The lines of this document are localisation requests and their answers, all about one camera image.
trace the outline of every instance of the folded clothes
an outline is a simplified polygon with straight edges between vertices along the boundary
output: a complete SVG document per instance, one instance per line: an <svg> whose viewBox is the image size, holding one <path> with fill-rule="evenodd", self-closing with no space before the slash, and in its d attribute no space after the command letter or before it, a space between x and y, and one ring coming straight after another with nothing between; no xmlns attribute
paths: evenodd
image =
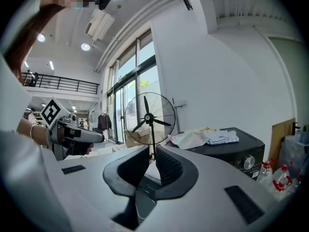
<svg viewBox="0 0 309 232"><path fill-rule="evenodd" d="M204 134L206 143L209 145L220 145L227 143L239 142L239 138L236 135L236 131L220 130L216 132L207 132Z"/></svg>

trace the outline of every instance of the black metal railing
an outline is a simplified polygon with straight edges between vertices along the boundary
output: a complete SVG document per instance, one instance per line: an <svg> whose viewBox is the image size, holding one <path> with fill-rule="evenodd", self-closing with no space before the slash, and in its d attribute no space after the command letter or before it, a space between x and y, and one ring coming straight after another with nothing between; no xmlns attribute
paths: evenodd
<svg viewBox="0 0 309 232"><path fill-rule="evenodd" d="M97 94L97 83L91 83L66 77L43 75L37 73L22 73L23 84L28 87L44 87L60 90L75 91L88 94Z"/></svg>

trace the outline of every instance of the tube light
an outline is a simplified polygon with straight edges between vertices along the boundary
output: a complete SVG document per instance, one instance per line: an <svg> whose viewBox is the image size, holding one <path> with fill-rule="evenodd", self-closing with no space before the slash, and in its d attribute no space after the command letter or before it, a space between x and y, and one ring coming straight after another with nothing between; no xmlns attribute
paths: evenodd
<svg viewBox="0 0 309 232"><path fill-rule="evenodd" d="M49 61L49 64L50 64L50 68L52 68L52 70L54 70L53 62Z"/></svg>

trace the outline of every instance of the long brown hair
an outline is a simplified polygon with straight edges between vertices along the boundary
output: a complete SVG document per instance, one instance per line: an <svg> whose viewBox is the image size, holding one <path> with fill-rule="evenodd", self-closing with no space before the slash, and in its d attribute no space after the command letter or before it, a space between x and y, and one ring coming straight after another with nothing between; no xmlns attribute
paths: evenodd
<svg viewBox="0 0 309 232"><path fill-rule="evenodd" d="M58 4L50 4L42 7L40 11L29 20L7 50L5 54L6 62L21 83L23 83L21 69L25 57L35 43L38 34L41 33L50 19L62 9L64 9L64 7Z"/></svg>

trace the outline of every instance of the hanging clothes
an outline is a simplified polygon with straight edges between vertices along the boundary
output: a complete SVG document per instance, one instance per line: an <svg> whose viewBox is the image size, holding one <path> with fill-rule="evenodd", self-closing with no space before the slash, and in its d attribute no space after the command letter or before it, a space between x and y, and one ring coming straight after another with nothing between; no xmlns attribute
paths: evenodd
<svg viewBox="0 0 309 232"><path fill-rule="evenodd" d="M98 117L98 130L105 131L112 128L112 122L108 114L101 114Z"/></svg>

